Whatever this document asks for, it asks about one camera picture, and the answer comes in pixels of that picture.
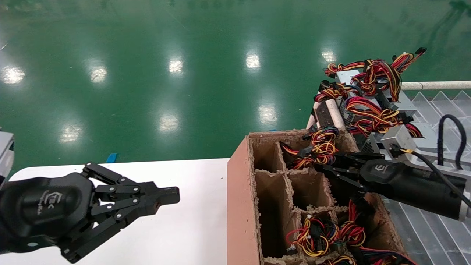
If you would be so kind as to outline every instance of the green epoxy floor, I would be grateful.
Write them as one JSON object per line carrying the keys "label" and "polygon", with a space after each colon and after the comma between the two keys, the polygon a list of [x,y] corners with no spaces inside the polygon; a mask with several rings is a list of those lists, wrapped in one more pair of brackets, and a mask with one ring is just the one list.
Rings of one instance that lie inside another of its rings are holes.
{"label": "green epoxy floor", "polygon": [[229,157],[305,126],[327,60],[429,51],[403,81],[469,80],[463,3],[0,2],[0,126],[28,166]]}

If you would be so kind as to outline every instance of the black cable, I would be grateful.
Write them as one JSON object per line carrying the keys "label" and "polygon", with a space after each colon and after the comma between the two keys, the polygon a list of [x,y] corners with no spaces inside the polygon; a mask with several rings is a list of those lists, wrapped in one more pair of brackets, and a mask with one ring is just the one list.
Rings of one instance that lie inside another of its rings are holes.
{"label": "black cable", "polygon": [[463,154],[464,148],[466,147],[466,131],[464,130],[463,124],[461,124],[458,118],[450,114],[444,115],[439,122],[439,137],[437,139],[437,161],[440,166],[443,166],[443,125],[447,118],[450,118],[460,131],[461,143],[460,148],[458,148],[458,151],[456,152],[455,165],[456,168],[463,169],[461,167],[461,155]]}
{"label": "black cable", "polygon": [[464,196],[464,194],[455,186],[453,185],[453,183],[451,183],[451,181],[445,177],[445,175],[443,175],[443,173],[437,169],[437,167],[435,167],[434,164],[432,164],[432,162],[430,162],[426,157],[424,157],[423,155],[415,152],[415,151],[412,151],[412,150],[404,150],[404,149],[401,149],[401,151],[405,152],[405,153],[410,153],[410,154],[413,154],[414,156],[418,157],[420,160],[422,160],[425,164],[427,164],[427,166],[430,167],[430,169],[436,174],[438,175],[442,180],[443,182],[448,186],[450,187],[450,189],[456,194],[458,195],[458,197],[460,197],[461,200],[464,201],[464,203],[466,203],[468,205],[469,208],[471,208],[471,201],[466,198]]}

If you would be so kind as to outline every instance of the white table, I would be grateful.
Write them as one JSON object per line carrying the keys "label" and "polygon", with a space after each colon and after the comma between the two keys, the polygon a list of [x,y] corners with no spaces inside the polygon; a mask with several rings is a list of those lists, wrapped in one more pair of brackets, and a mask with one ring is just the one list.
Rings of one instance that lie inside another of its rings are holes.
{"label": "white table", "polygon": [[[136,182],[180,188],[180,202],[141,217],[79,261],[79,265],[225,265],[228,158],[103,164]],[[10,181],[61,177],[83,165],[29,167]],[[69,265],[59,248],[0,255],[0,264]]]}

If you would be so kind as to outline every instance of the cardboard box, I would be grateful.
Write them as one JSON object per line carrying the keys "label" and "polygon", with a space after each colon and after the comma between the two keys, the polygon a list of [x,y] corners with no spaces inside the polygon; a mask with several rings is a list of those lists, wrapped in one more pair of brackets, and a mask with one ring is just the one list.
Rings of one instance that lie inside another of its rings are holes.
{"label": "cardboard box", "polygon": [[[331,183],[313,168],[288,170],[279,142],[292,148],[305,147],[307,130],[250,133],[240,143],[227,165],[227,264],[313,265],[339,255],[351,255],[343,246],[322,257],[308,257],[302,250],[288,256],[285,235],[302,227],[307,214],[338,222],[348,216],[348,201],[342,187]],[[336,146],[357,151],[346,131]],[[366,227],[365,247],[390,249],[406,254],[382,199],[367,194],[376,209]]]}

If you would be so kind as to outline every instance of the cable bundle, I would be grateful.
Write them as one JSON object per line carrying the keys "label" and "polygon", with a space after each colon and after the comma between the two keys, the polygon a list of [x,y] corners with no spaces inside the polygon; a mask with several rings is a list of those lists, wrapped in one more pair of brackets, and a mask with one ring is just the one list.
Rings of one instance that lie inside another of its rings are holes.
{"label": "cable bundle", "polygon": [[358,61],[349,63],[347,65],[330,63],[327,65],[327,69],[324,69],[324,74],[328,77],[335,78],[335,74],[339,71],[349,71],[354,69],[363,69],[365,67],[365,62]]}
{"label": "cable bundle", "polygon": [[396,69],[381,59],[367,60],[366,70],[352,77],[352,80],[361,87],[366,96],[374,96],[377,93],[376,85],[382,84],[380,89],[389,89],[393,102],[397,102],[399,98],[401,77]]}
{"label": "cable bundle", "polygon": [[[345,101],[345,108],[351,113],[365,117],[351,124],[350,128],[348,128],[351,134],[361,133],[368,137],[370,133],[386,133],[389,128],[404,124],[404,120],[398,116],[399,111],[389,108],[382,110],[371,101],[362,97],[348,98]],[[406,128],[412,137],[423,137],[420,130],[413,124],[407,123]]]}
{"label": "cable bundle", "polygon": [[339,234],[335,240],[336,244],[346,243],[347,245],[358,247],[365,242],[365,229],[355,223],[359,215],[360,214],[357,213],[357,206],[353,203],[353,201],[350,201],[349,220],[340,227]]}
{"label": "cable bundle", "polygon": [[[294,244],[302,248],[306,255],[319,257],[328,253],[332,244],[346,244],[359,264],[368,265],[417,265],[404,255],[391,250],[365,248],[363,244],[366,239],[365,229],[358,226],[355,221],[360,216],[357,206],[353,201],[349,202],[349,219],[342,226],[336,225],[328,220],[308,217],[304,220],[303,228],[295,229],[286,235],[286,242],[295,249]],[[299,233],[294,241],[289,238]],[[347,256],[340,256],[335,260],[328,260],[324,265],[356,265],[357,262]]]}
{"label": "cable bundle", "polygon": [[335,260],[326,260],[321,265],[357,265],[357,263],[349,256],[339,256]]}
{"label": "cable bundle", "polygon": [[296,160],[288,165],[289,169],[300,169],[313,163],[330,165],[335,162],[334,154],[339,150],[335,147],[335,138],[339,130],[335,127],[326,127],[318,131],[311,131],[308,137],[311,139],[310,146],[296,151],[287,144],[281,143],[281,148],[293,156]]}
{"label": "cable bundle", "polygon": [[404,255],[391,250],[372,249],[372,248],[360,248],[361,253],[365,257],[365,261],[368,264],[373,265],[417,265],[414,261],[410,260]]}
{"label": "cable bundle", "polygon": [[361,96],[361,90],[355,85],[344,85],[340,83],[331,83],[329,86],[319,90],[319,94],[314,97],[315,102],[322,102],[327,99],[347,99],[348,93],[352,92],[357,96]]}
{"label": "cable bundle", "polygon": [[397,102],[401,89],[400,74],[403,73],[411,63],[422,56],[426,50],[426,48],[419,48],[415,52],[417,56],[406,52],[398,57],[393,56],[393,62],[390,65],[382,59],[368,59],[363,62],[353,62],[345,66],[343,64],[336,66],[334,63],[331,63],[327,66],[327,69],[324,70],[324,73],[328,77],[334,78],[335,73],[338,71],[363,69],[362,73],[352,78],[351,84],[356,83],[360,86],[366,96],[375,95],[377,93],[376,85],[379,84],[379,89],[381,90],[390,89],[392,101]]}
{"label": "cable bundle", "polygon": [[[329,252],[329,246],[337,238],[339,227],[332,221],[323,221],[308,215],[304,220],[303,228],[296,229],[286,235],[286,242],[290,245],[297,244],[306,255],[319,257]],[[289,238],[294,233],[299,232],[294,241]]]}

